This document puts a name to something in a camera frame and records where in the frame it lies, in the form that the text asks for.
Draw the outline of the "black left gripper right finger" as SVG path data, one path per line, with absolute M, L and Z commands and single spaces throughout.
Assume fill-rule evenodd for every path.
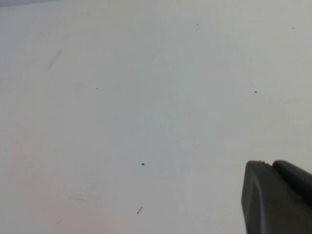
M 305 202 L 312 206 L 312 175 L 284 160 L 276 160 L 273 168 Z

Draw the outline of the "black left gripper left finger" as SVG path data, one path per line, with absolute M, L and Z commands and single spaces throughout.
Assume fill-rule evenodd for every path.
M 273 168 L 248 161 L 241 197 L 248 234 L 310 234 L 312 207 Z

